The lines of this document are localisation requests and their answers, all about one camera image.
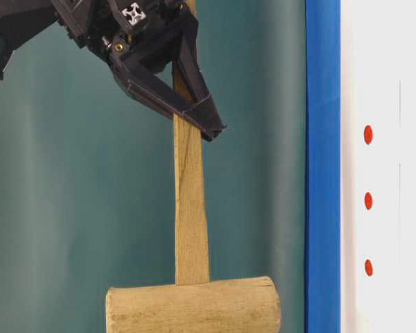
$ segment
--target metal screw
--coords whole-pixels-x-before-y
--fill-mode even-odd
[[[117,52],[122,52],[124,47],[122,43],[118,43],[116,44],[116,46],[114,47],[116,49]]]

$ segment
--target wooden handle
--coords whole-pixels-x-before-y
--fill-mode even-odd
[[[278,333],[281,326],[269,277],[110,289],[106,309],[107,333]]]
[[[195,13],[194,0],[187,1]],[[173,68],[174,89],[192,100],[182,75]],[[174,115],[175,283],[209,282],[209,246],[200,131]]]

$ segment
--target mallet handle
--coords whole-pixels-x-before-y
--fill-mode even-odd
[[[187,0],[187,3],[195,14],[195,0]],[[173,81],[174,89],[191,100],[176,68]],[[202,161],[200,131],[174,115],[175,284],[178,286],[210,281]]]

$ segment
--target red dot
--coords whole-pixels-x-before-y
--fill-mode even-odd
[[[365,130],[363,131],[363,139],[366,144],[371,144],[373,141],[373,129],[370,125],[366,125]]]
[[[365,206],[367,210],[370,210],[373,207],[373,197],[370,192],[365,193]]]
[[[372,265],[372,262],[368,259],[365,260],[365,272],[367,273],[368,276],[373,275],[373,265]]]

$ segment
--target red marker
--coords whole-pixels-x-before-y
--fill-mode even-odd
[[[365,130],[363,131],[363,139],[366,144],[371,144],[373,141],[373,129],[370,125],[366,125]]]

